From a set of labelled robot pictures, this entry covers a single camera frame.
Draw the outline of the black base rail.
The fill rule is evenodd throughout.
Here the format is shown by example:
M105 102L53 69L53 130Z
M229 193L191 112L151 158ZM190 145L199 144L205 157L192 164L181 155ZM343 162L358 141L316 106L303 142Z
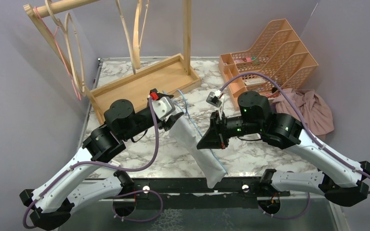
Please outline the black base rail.
M128 215L137 210L258 208L258 198L276 205L281 196L261 177L225 177L212 189L205 178L133 178L112 208Z

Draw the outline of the orange plastic desk organizer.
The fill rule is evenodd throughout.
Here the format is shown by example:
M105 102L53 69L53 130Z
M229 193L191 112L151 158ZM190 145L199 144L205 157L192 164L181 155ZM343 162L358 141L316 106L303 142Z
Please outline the orange plastic desk organizer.
M282 89L300 89L317 67L286 19L270 21L250 49L219 56L224 82L253 71L270 77Z

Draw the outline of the pink skirt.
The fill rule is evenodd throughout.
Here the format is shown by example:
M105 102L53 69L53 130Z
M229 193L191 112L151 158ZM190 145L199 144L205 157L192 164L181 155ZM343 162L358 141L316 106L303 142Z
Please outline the pink skirt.
M314 90L283 90L301 112L308 128L322 141L334 130L333 116L327 103Z

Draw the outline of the blue wire hanger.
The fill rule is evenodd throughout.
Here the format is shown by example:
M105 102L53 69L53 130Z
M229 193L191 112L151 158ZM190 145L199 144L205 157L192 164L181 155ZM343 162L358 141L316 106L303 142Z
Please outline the blue wire hanger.
M182 117L184 117L187 120L187 122L195 129L195 131L197 132L197 134L199 135L199 137L201 139L202 138L202 133L201 133L200 129L198 128L198 125L196 124L196 122L194 121L192 116L190 115L187 98L185 97L184 93L181 90L177 90L177 92L180 93L180 96L182 97L183 105L181 106L178 102L176 102L175 100L172 100L174 105L175 105L175 108L178 108L179 110L181 110L184 113L184 115Z

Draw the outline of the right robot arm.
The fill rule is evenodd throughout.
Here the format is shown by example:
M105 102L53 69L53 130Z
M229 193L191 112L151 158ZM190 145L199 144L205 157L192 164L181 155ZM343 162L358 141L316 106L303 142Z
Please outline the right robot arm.
M242 93L238 105L240 116L227 117L219 111L211 114L210 126L197 149L224 149L232 137L258 133L263 142L317 167L317 172L312 173L266 170L259 182L263 195L283 191L314 193L345 207L368 197L369 186L364 179L370 173L369 162L356 162L341 155L307 133L296 118L272 112L268 99L255 91Z

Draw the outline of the wooden clothes rack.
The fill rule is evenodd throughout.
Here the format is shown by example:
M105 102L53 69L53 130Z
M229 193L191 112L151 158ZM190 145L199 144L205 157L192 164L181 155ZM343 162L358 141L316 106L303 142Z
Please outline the wooden clothes rack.
M70 10L90 3L90 0L59 0L52 3L52 10L55 16L63 22L65 15L69 13ZM132 73L93 90L90 90L86 84L85 96L90 100L99 123L104 123L105 111L110 107L112 102L117 99L128 99L133 103L135 110L141 110L147 106L146 97L150 89L164 90L168 94L178 96L179 93L177 90L188 92L201 85L201 78L191 67L190 63L191 3L190 0L183 1L183 53L168 57L158 63L141 67L139 70L136 70L136 74ZM23 7L37 30L60 59L60 54L54 40L38 18L34 11L34 7L30 4L26 4ZM49 16L45 4L37 7L37 9L45 24L54 32L56 24ZM60 46L62 55L65 57L66 65L70 70L66 42L61 29L57 32L56 40Z

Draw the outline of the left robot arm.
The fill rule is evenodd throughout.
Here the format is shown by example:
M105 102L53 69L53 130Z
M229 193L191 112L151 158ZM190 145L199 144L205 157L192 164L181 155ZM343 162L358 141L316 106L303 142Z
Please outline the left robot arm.
M147 107L139 112L127 99L113 102L104 114L104 124L91 132L60 171L40 187L20 193L26 206L24 227L51 231L91 203L114 195L129 196L133 181L128 168L114 167L115 176L86 187L81 183L101 167L112 168L110 161L125 150L125 142L150 128L169 130L182 115L167 95L149 97Z

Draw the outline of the wooden hanger right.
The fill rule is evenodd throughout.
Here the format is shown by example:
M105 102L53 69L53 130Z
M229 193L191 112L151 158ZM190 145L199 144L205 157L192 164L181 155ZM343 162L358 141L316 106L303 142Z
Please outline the wooden hanger right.
M142 6L143 6L143 1L138 0L136 11L135 11L134 23L133 23L133 37L132 37L132 64L133 64L134 70L139 70L141 68L140 50L141 50L143 33L144 33L144 28L145 28L145 23L146 23L147 11L149 7L149 1L147 0L145 4L145 14L144 14L143 25L142 25L141 34L139 34L139 25L140 25L140 16L141 16L141 11L142 11Z

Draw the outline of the wooden hanger middle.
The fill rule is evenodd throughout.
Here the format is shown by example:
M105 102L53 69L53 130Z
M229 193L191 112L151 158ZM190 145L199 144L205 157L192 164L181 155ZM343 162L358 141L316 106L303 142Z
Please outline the wooden hanger middle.
M124 29L124 33L125 33L125 37L126 37L126 41L127 41L127 45L128 45L130 60L131 60L131 64L132 64L132 72L133 72L133 74L136 74L135 62L134 62L134 56L133 56L133 51L132 51L132 43L131 43L131 39L130 39L130 34L128 32L128 28L127 28L127 25L126 25L126 22L125 22L125 18L123 16L123 13L122 13L122 10L121 10L121 7L120 7L119 0L115 0L115 3L116 3L116 6L117 6L119 15L120 15L120 19L121 19L121 22L122 22L122 26L123 26L123 29Z

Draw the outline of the white skirt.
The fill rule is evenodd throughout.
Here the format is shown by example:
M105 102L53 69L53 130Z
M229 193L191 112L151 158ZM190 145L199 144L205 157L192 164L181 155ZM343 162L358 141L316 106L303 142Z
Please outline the white skirt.
M195 129L184 117L179 118L169 130L169 136L175 139L179 146L190 152L196 164L203 172L207 187L212 189L227 174L225 167L221 164L215 154L209 149L197 149L200 137Z

